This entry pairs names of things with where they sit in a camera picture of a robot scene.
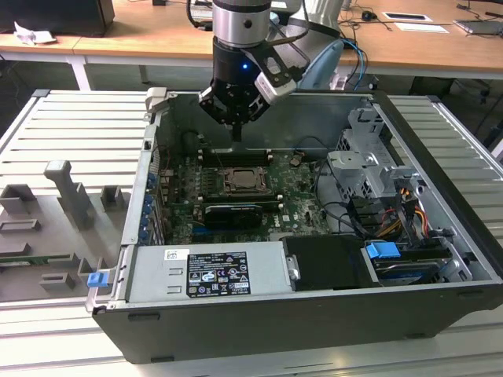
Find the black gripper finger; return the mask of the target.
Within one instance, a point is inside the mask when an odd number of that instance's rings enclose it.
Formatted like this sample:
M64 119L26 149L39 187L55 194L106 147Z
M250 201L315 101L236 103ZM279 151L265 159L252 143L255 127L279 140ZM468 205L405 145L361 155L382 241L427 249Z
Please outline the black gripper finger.
M237 104L237 140L242 140L243 126L260 118L269 108L262 94L256 89L244 89Z
M233 86L222 80L212 80L210 86L199 92L199 105L217 123L230 133L231 140L237 140L237 106Z

